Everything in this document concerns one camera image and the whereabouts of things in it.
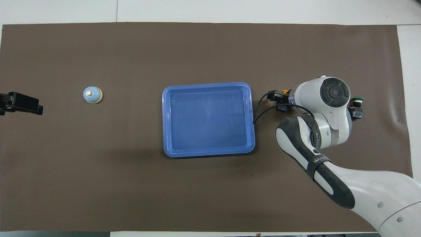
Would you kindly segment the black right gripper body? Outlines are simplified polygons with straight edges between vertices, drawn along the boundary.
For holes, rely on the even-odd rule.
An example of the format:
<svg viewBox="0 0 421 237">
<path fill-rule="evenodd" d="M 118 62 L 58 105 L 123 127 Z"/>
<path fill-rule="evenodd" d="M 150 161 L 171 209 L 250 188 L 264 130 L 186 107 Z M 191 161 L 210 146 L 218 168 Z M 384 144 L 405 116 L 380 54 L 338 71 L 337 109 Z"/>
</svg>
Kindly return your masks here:
<svg viewBox="0 0 421 237">
<path fill-rule="evenodd" d="M 274 91 L 272 91 L 272 101 L 289 102 L 289 91 L 286 91 L 286 90 L 282 90 L 282 91 L 274 90 Z"/>
</svg>

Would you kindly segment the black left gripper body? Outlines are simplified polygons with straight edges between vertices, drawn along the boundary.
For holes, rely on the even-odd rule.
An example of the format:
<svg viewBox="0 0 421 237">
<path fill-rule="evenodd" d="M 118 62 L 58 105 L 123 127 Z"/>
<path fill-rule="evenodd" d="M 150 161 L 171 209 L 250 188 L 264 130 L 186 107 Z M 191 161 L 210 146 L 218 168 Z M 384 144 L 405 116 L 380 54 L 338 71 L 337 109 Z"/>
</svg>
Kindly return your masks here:
<svg viewBox="0 0 421 237">
<path fill-rule="evenodd" d="M 7 106 L 9 102 L 9 95 L 7 93 L 0 93 L 0 115 L 4 116 L 6 112 L 12 112 L 12 110 Z"/>
</svg>

